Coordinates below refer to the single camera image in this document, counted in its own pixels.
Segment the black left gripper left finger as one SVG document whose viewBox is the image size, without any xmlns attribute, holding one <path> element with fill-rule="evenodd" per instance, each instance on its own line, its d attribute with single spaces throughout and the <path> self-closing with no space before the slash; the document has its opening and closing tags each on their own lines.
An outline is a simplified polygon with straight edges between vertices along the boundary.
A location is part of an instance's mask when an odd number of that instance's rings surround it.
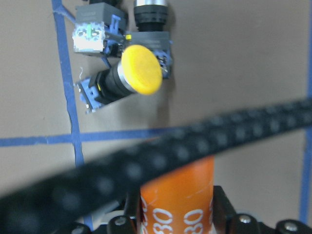
<svg viewBox="0 0 312 234">
<path fill-rule="evenodd" d="M 121 214 L 111 218 L 107 224 L 108 234 L 137 234 L 139 216 L 139 190 L 128 192 L 124 210 Z"/>
</svg>

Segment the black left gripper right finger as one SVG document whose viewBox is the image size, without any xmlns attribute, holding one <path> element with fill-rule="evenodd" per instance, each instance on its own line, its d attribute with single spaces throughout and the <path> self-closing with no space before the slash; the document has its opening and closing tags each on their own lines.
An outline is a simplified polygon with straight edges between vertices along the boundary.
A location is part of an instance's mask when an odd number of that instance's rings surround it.
<svg viewBox="0 0 312 234">
<path fill-rule="evenodd" d="M 213 225 L 217 234 L 259 234 L 257 220 L 246 213 L 237 213 L 221 186 L 213 191 Z"/>
</svg>

